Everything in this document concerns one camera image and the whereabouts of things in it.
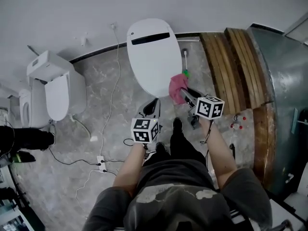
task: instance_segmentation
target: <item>electrical outlet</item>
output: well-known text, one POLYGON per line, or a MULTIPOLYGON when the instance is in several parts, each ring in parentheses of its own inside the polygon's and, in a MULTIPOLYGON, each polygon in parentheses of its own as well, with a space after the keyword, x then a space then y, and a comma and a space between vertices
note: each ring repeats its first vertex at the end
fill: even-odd
POLYGON ((117 28, 117 23, 116 22, 111 23, 110 27, 112 30, 115 30, 117 28))
POLYGON ((104 172, 104 170, 106 171, 106 163, 103 163, 104 162, 104 157, 103 156, 97 156, 97 162, 99 164, 101 164, 100 166, 98 166, 98 168, 100 169, 101 172, 104 172))

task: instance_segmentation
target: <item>shoe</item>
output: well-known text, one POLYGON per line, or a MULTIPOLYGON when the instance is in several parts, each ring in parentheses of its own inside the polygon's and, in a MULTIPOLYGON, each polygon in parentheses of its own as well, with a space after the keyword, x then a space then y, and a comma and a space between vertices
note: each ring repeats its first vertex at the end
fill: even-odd
POLYGON ((36 160, 35 157, 31 155, 29 152, 19 151, 11 157, 10 161, 14 163, 32 163, 35 162, 36 160))
POLYGON ((53 135, 53 144, 56 144, 56 136, 57 136, 57 130, 56 130, 56 126, 54 124, 51 124, 49 127, 49 133, 51 133, 53 135))
POLYGON ((166 148, 165 148, 165 145, 162 142, 158 142, 156 144, 155 150, 156 150, 157 153, 164 153, 164 152, 167 151, 166 148))
POLYGON ((183 123, 182 120, 178 117, 173 120, 173 132, 183 132, 183 123))

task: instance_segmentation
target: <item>white cable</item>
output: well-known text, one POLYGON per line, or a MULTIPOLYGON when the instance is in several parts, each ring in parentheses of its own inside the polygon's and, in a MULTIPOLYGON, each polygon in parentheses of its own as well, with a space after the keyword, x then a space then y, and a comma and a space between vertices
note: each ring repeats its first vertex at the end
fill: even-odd
POLYGON ((116 89, 117 83, 119 82, 119 80, 120 80, 120 78, 121 78, 121 65, 120 65, 120 61, 119 61, 119 45, 120 45, 120 44, 119 44, 119 40, 118 40, 118 38, 117 38, 117 35, 116 35, 116 32, 115 32, 115 29, 114 29, 114 28, 113 28, 113 32, 114 32, 114 34, 115 34, 115 38, 116 38, 116 41, 117 41, 116 61, 117 61, 117 64, 119 65, 119 78, 117 79, 116 84, 115 84, 115 87, 114 87, 114 89, 113 89, 113 91, 112 91, 112 93, 111 93, 110 113, 109 113, 109 116, 108 116, 108 118, 107 118, 107 121, 106 121, 104 127, 102 128, 102 146, 101 146, 100 156, 102 155, 102 149, 103 149, 103 146, 104 146, 103 131, 104 131, 104 129, 105 129, 105 127, 106 127, 106 125, 107 125, 107 123, 108 123, 110 117, 111 117, 111 113, 112 113, 112 101, 113 101, 114 91, 115 91, 115 89, 116 89))
POLYGON ((90 180, 90 175, 91 175, 91 173, 92 173, 93 171, 102 173, 101 171, 99 171, 99 170, 97 170, 97 169, 92 169, 92 170, 90 171, 89 177, 88 177, 88 179, 86 180, 86 182, 85 182, 85 184, 83 185, 83 187, 79 187, 79 188, 76 190, 75 198, 76 198, 76 200, 77 200, 77 202, 78 202, 80 208, 81 208, 83 211, 85 211, 85 210, 81 207, 81 204, 80 204, 80 202, 79 202, 79 200, 78 200, 78 198, 77 198, 77 193, 78 193, 78 191, 79 191, 80 189, 83 189, 83 188, 86 187, 86 184, 87 184, 87 182, 90 180))
POLYGON ((87 132, 89 138, 91 139, 90 131, 87 129, 87 127, 81 121, 79 121, 76 118, 74 118, 72 114, 69 114, 69 118, 71 119, 72 122, 77 122, 78 124, 80 124, 81 127, 87 132))
MULTIPOLYGON (((116 41, 117 41, 116 61, 117 61, 117 64, 119 65, 119 78, 117 79, 116 84, 115 84, 115 87, 114 87, 114 89, 113 89, 113 91, 112 91, 112 93, 111 93, 110 113, 109 113, 109 116, 108 116, 108 118, 107 118, 107 121, 106 121, 104 127, 102 128, 102 146, 101 146, 100 155, 102 155, 102 149, 103 149, 103 145, 104 145, 103 131, 104 131, 104 129, 105 129, 105 127, 106 127, 106 125, 107 125, 107 123, 108 123, 110 117, 111 117, 111 113, 112 113, 112 100, 113 100, 114 91, 115 91, 115 89, 116 89, 116 86, 117 86, 117 84, 118 84, 120 78, 121 78, 121 65, 120 65, 120 61, 119 61, 119 45, 120 45, 120 44, 119 44, 119 40, 118 40, 118 38, 117 38, 117 36, 116 36, 116 32, 115 32, 115 29, 114 29, 114 28, 113 28, 113 32, 114 32, 114 34, 115 34, 115 38, 116 38, 116 41)), ((85 188, 87 182, 90 180, 90 176, 91 176, 91 173, 92 173, 93 171, 97 171, 97 172, 103 173, 103 172, 101 172, 101 171, 99 171, 99 170, 97 170, 97 169, 92 169, 92 170, 90 171, 89 177, 88 177, 87 181, 85 182, 85 184, 83 185, 83 187, 80 187, 80 188, 78 188, 78 189, 76 190, 75 198, 76 198, 76 200, 77 200, 77 202, 78 202, 80 208, 81 208, 83 211, 85 211, 85 210, 81 207, 81 204, 80 204, 80 202, 79 202, 79 200, 78 200, 78 198, 77 198, 77 193, 78 193, 78 191, 79 191, 80 189, 85 188)))

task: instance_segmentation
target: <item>pink cloth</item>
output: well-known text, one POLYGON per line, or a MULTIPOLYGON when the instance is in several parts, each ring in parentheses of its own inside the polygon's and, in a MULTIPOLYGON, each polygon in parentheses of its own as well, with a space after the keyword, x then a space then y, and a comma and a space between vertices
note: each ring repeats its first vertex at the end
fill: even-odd
POLYGON ((184 74, 175 75, 171 78, 169 84, 169 96, 177 104, 186 103, 185 100, 180 95, 180 90, 182 88, 187 90, 188 78, 184 74))

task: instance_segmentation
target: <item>smart toilet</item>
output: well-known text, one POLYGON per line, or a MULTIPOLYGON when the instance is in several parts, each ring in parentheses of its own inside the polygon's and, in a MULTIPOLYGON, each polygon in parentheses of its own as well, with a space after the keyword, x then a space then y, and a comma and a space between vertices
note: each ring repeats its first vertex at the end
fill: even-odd
POLYGON ((47 81, 46 106, 52 120, 60 121, 67 114, 79 114, 86 109, 85 79, 60 56, 45 51, 28 65, 27 76, 47 81))
POLYGON ((30 79, 31 89, 19 92, 20 118, 23 128, 43 128, 51 119, 46 106, 44 85, 37 79, 30 79))
POLYGON ((180 47, 167 22, 145 19, 127 33, 131 68, 141 87, 155 97, 169 95, 171 77, 182 72, 180 47))

